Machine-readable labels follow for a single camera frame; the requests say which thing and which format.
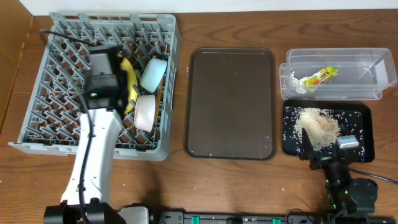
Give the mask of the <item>green orange snack wrapper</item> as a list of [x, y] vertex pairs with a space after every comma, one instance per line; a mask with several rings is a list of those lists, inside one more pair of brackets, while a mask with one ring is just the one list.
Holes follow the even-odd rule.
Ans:
[[333, 78], [338, 74], [338, 69], [328, 66], [314, 73], [312, 76], [308, 77], [304, 81], [305, 89], [313, 93], [319, 85], [323, 84], [325, 81]]

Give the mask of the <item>pile of rice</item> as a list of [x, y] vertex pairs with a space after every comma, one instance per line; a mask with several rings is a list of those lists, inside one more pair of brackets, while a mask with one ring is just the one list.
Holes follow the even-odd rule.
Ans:
[[306, 130], [315, 152], [330, 154], [336, 139], [353, 135], [364, 143], [362, 114], [320, 108], [285, 106], [282, 122], [282, 149], [290, 156], [303, 151], [302, 130]]

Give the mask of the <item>pink small bowl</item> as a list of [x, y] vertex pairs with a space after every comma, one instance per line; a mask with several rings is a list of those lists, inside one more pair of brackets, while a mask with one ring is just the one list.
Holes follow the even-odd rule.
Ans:
[[155, 118], [155, 96], [142, 95], [136, 101], [134, 125], [137, 129], [151, 132]]

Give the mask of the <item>wooden chopstick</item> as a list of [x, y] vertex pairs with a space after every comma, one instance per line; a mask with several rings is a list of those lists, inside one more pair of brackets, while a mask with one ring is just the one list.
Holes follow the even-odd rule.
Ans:
[[160, 102], [162, 100], [162, 87], [163, 87], [164, 79], [161, 79], [159, 86], [157, 88], [157, 95], [156, 95], [156, 108], [155, 108], [155, 116], [154, 121], [157, 123], [159, 117], [159, 110], [160, 110]]

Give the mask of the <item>yellow round plate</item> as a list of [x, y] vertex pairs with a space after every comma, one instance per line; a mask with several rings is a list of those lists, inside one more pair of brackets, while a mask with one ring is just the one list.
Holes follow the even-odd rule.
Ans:
[[138, 81], [135, 70], [130, 61], [126, 57], [123, 57], [121, 54], [118, 54], [118, 59], [120, 59], [121, 61], [121, 69], [127, 72], [127, 90], [129, 96], [127, 99], [125, 113], [128, 114], [134, 109], [134, 105], [131, 103], [131, 100], [136, 101], [138, 97], [137, 91], [133, 88], [134, 85], [138, 86]]

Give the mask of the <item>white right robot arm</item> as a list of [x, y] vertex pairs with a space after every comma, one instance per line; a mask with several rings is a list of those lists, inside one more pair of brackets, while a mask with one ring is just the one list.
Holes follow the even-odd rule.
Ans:
[[363, 218], [374, 213], [378, 185], [366, 178], [352, 178], [349, 165], [358, 160], [359, 141], [354, 135], [336, 138], [331, 154], [315, 152], [306, 129], [302, 129], [303, 151], [300, 160], [310, 161], [310, 169], [322, 169], [326, 177], [326, 191], [330, 203], [338, 209], [329, 219]]

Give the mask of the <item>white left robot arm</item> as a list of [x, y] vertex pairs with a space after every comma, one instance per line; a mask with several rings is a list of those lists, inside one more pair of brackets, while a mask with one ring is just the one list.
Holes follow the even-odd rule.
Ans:
[[59, 205], [48, 206], [44, 223], [157, 223], [145, 205], [117, 211], [110, 205], [114, 148], [129, 98], [127, 71], [118, 45], [89, 48], [91, 68], [80, 92], [83, 114], [73, 171]]

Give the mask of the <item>light blue bowl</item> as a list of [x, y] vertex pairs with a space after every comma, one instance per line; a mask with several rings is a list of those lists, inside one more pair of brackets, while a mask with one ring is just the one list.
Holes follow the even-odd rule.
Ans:
[[149, 60], [143, 75], [141, 76], [141, 87], [149, 93], [156, 91], [167, 68], [167, 61], [152, 58]]

